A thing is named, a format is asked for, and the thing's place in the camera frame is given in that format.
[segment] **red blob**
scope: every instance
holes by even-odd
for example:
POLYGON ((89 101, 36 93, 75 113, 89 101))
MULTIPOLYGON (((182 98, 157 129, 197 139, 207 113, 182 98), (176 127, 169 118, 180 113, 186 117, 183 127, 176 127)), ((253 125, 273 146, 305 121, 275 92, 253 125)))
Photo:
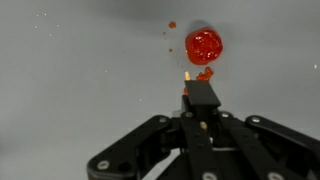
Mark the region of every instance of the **red blob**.
POLYGON ((200 72, 197 76, 198 81, 209 81, 211 76, 213 75, 213 71, 211 70, 210 67, 206 67, 205 72, 202 73, 200 72))
POLYGON ((216 60, 222 50, 219 34, 211 28, 202 28, 190 33, 186 38, 189 60, 196 65, 207 65, 216 60))

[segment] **red droplet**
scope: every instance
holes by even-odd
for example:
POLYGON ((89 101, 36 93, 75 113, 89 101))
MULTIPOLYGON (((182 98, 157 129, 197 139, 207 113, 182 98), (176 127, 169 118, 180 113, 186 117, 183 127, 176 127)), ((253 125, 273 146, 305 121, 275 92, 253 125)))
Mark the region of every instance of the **red droplet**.
POLYGON ((210 67, 206 67, 204 73, 200 72, 197 76, 198 81, 209 81, 211 76, 213 75, 213 71, 210 67))
POLYGON ((183 89, 183 94, 184 94, 184 95, 188 95, 188 90, 187 90, 187 88, 184 88, 184 89, 183 89))
POLYGON ((168 26, 169 26, 169 28, 174 29, 174 28, 177 27, 177 23, 174 22, 174 21, 171 21, 171 22, 168 24, 168 26))
POLYGON ((190 33, 185 43, 189 60, 196 65, 206 65, 216 60, 223 50, 219 34, 211 28, 190 33))

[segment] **bolt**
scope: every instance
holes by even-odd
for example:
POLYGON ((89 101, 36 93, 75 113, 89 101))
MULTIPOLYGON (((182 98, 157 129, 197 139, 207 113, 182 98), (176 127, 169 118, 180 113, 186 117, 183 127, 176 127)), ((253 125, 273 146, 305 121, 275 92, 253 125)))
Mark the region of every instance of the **bolt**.
POLYGON ((207 125, 207 123, 204 122, 204 121, 201 121, 201 122, 200 122, 200 127, 201 127, 203 130, 205 130, 205 131, 207 131, 207 129, 208 129, 208 125, 207 125))
POLYGON ((252 121, 253 121, 253 122, 256 122, 256 123, 259 123, 259 122, 260 122, 260 119, 257 118, 257 117, 253 117, 253 118, 252 118, 252 121))
POLYGON ((214 173, 206 172, 203 173, 202 180, 218 180, 218 178, 214 173))
POLYGON ((268 174, 268 179, 269 180, 284 180, 284 177, 277 172, 270 172, 268 174))
POLYGON ((187 112, 186 117, 191 118, 193 116, 192 112, 187 112))
POLYGON ((167 121, 167 119, 165 118, 165 117, 161 117, 160 119, 159 119, 159 122, 161 122, 161 123, 165 123, 167 121))
POLYGON ((97 165, 97 168, 99 170, 107 170, 110 166, 109 161, 100 161, 99 164, 97 165))
POLYGON ((228 113, 222 113, 222 117, 229 117, 228 113))

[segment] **white background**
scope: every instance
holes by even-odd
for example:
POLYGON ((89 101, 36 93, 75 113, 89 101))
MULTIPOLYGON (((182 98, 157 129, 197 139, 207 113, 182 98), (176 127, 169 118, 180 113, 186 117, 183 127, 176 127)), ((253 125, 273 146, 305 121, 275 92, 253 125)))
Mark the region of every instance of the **white background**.
POLYGON ((184 71, 205 68, 184 39, 203 26, 224 43, 221 109, 320 139, 319 20, 319 0, 2 0, 0 178, 86 180, 91 157, 180 109, 184 71))

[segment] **orange droplet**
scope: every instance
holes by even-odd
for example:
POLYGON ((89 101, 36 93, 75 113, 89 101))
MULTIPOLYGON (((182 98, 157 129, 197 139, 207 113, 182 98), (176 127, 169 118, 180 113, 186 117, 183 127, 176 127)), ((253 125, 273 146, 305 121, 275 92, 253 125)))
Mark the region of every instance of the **orange droplet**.
POLYGON ((168 26, 169 26, 169 28, 174 29, 174 28, 177 27, 177 23, 174 22, 174 21, 171 21, 171 22, 168 24, 168 26))
POLYGON ((187 90, 187 88, 184 88, 184 89, 183 89, 183 94, 184 94, 184 95, 188 95, 188 90, 187 90))
POLYGON ((209 81, 211 76, 214 74, 210 67, 206 67, 205 72, 200 72, 197 76, 198 81, 209 81))

